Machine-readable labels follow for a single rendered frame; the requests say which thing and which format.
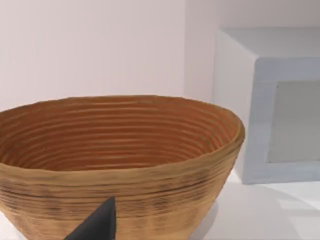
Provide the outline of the brown woven basket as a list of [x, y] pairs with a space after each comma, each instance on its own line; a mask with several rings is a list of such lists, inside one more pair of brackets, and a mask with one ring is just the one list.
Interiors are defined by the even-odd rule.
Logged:
[[0, 111], [0, 212], [27, 240], [63, 240], [115, 198], [116, 240], [188, 240], [245, 139], [199, 100], [69, 97]]

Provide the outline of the pale microwave oven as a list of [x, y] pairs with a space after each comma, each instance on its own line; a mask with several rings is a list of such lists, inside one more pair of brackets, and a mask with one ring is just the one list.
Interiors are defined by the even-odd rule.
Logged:
[[246, 129], [244, 184], [320, 181], [320, 27], [224, 28], [213, 102]]

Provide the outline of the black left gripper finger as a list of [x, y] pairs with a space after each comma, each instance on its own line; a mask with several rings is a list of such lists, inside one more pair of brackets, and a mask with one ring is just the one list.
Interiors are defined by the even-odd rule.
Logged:
[[116, 240], [116, 200], [108, 198], [78, 225], [65, 240]]

